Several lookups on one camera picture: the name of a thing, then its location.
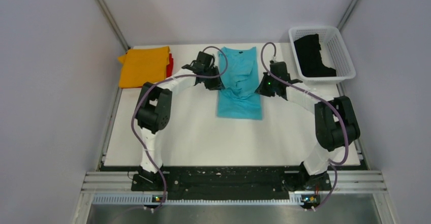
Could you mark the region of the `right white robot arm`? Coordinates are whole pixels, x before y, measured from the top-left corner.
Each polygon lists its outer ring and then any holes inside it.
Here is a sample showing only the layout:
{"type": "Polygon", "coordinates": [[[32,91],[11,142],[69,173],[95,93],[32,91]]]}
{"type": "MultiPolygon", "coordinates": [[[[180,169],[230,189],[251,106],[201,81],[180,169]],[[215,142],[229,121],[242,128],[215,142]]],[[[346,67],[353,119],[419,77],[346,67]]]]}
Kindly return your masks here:
{"type": "Polygon", "coordinates": [[[291,189],[312,189],[329,166],[343,165],[349,156],[350,144],[359,138],[360,128],[347,96],[325,97],[313,92],[299,79],[291,79],[283,61],[270,61],[255,91],[265,97],[281,97],[312,113],[317,143],[300,163],[291,189]]]}

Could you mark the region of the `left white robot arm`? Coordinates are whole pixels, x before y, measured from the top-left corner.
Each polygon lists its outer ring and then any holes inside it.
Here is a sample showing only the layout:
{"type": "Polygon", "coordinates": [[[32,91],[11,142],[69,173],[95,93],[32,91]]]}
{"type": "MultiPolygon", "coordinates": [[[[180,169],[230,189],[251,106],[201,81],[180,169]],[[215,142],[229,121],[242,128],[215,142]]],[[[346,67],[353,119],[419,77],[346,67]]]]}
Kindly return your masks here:
{"type": "Polygon", "coordinates": [[[138,177],[143,178],[144,184],[151,190],[162,187],[163,191],[167,191],[168,187],[157,141],[160,131],[170,121],[173,97],[200,83],[208,90],[224,88],[221,76],[226,73],[229,63],[227,55],[221,49],[218,51],[225,60],[222,71],[215,64],[215,56],[203,50],[198,52],[195,60],[182,66],[172,76],[156,83],[146,82],[141,87],[131,129],[143,147],[138,177]]]}

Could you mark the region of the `cyan t shirt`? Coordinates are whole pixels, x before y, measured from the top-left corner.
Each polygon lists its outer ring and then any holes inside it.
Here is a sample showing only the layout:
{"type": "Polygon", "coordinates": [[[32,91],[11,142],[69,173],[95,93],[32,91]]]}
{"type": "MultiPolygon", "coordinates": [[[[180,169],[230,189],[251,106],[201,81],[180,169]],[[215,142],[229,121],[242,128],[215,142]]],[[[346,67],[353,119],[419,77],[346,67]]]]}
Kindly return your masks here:
{"type": "Polygon", "coordinates": [[[262,120],[260,95],[255,93],[260,84],[256,47],[247,50],[223,47],[218,56],[220,70],[228,68],[221,76],[225,89],[219,90],[217,117],[262,120]]]}

